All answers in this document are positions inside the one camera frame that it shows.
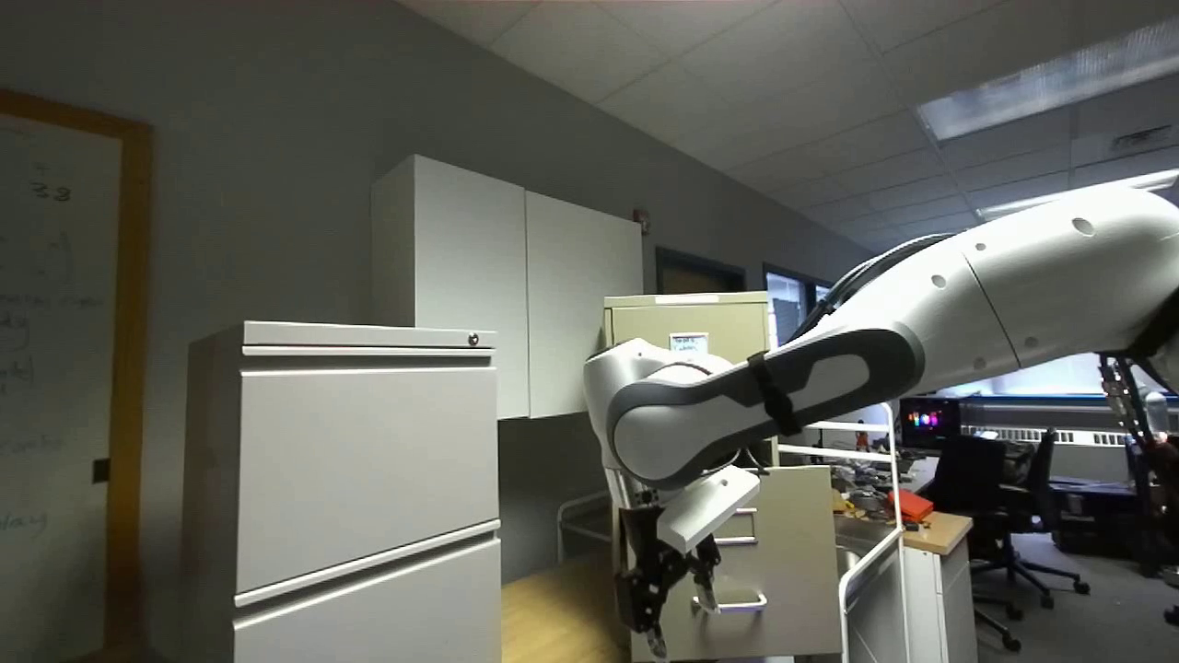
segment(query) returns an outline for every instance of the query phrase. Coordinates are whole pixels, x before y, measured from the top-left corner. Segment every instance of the ceiling light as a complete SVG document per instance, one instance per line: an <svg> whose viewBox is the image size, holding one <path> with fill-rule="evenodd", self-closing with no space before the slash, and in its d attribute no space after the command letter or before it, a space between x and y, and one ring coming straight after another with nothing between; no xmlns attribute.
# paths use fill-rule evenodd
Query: ceiling light
<svg viewBox="0 0 1179 663"><path fill-rule="evenodd" d="M1175 180L1179 180L1179 169L1157 169L1157 173L1105 180L1105 184L1091 184L1091 188L1068 188L1068 192L1054 192L1054 195L1017 199L1017 203L1002 203L1002 206L987 206L987 210L973 210L973 214L980 221L991 221L991 217L1006 217L1006 214L1032 210L1032 206L1043 206L1043 203L1057 203L1057 199L1068 199L1068 195L1094 195L1094 192L1116 192L1116 188L1168 192L1168 188L1175 188Z"/></svg>
<svg viewBox="0 0 1179 663"><path fill-rule="evenodd" d="M1153 22L1116 41L1102 41L1061 59L962 88L917 107L936 140L980 133L1002 122L1094 99L1127 85L1179 70L1179 18Z"/></svg>

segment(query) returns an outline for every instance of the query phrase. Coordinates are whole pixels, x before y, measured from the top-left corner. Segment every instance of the computer monitor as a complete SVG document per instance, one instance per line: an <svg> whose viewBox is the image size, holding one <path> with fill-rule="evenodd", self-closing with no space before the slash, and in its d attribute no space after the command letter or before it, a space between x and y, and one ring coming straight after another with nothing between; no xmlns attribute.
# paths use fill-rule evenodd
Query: computer monitor
<svg viewBox="0 0 1179 663"><path fill-rule="evenodd" d="M903 453L940 453L962 435L962 409L954 398L903 398L895 420Z"/></svg>

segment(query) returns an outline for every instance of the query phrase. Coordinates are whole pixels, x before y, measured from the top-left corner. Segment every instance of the ceiling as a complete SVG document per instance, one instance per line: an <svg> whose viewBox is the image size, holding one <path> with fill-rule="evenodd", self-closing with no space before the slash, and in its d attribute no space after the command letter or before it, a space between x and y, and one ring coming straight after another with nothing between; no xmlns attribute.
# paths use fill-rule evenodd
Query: ceiling
<svg viewBox="0 0 1179 663"><path fill-rule="evenodd" d="M1179 0L402 0L862 243L1179 166L1179 77L932 140L914 107L1179 15Z"/></svg>

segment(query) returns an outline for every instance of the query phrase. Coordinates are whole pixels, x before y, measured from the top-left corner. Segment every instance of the black chair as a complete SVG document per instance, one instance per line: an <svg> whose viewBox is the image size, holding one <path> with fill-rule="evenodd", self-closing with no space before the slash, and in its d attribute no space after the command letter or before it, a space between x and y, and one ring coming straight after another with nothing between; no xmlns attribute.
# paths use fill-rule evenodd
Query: black chair
<svg viewBox="0 0 1179 663"><path fill-rule="evenodd" d="M969 530L969 556L991 549L998 530L998 483L1006 468L1006 446L984 442L984 438L947 438L936 460L932 483L921 490L940 512L962 512L973 516ZM1021 652L1021 641L1013 630L1006 630L998 619L980 611L980 604L995 604L1006 611L1006 619L1021 619L1021 611L1002 597L973 597L976 622L998 634L1006 652Z"/></svg>
<svg viewBox="0 0 1179 663"><path fill-rule="evenodd" d="M1054 449L1057 449L1057 431L1046 427L1021 479L1006 479L998 486L995 541L991 541L991 567L1002 567L1010 582L1024 578L1032 589L1039 589L1043 608L1054 608L1054 593L1039 575L1068 578L1076 593L1091 593L1091 586L1076 571L1032 564L1013 545L1013 534L1057 527L1057 501L1050 486Z"/></svg>

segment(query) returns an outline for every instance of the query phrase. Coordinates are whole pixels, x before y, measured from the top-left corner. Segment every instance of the white robotic arm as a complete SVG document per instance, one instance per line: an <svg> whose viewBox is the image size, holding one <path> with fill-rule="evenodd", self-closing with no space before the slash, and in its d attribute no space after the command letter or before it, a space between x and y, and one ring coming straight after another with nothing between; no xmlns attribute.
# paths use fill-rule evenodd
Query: white robotic arm
<svg viewBox="0 0 1179 663"><path fill-rule="evenodd" d="M645 549L641 578L630 578L630 604L641 604L630 626L660 634L663 600L634 586L652 575L674 582L700 560L715 564L715 553L685 553L685 541L707 541L715 523L748 497L748 486L718 490L733 486L718 475L766 431L800 431L862 405L1068 354L1105 354L1102 379L1113 401L1135 409L1127 365L1179 383L1175 291L1179 210L1172 203L1146 192L1068 195L855 265L792 343L744 365L678 357L648 343L604 350L586 365L590 424L615 501L648 512L645 527L630 527L634 545ZM704 519L678 505L685 494L696 494L689 505L704 508ZM652 527L667 512L700 530L641 541L656 530L667 538L667 527Z"/></svg>

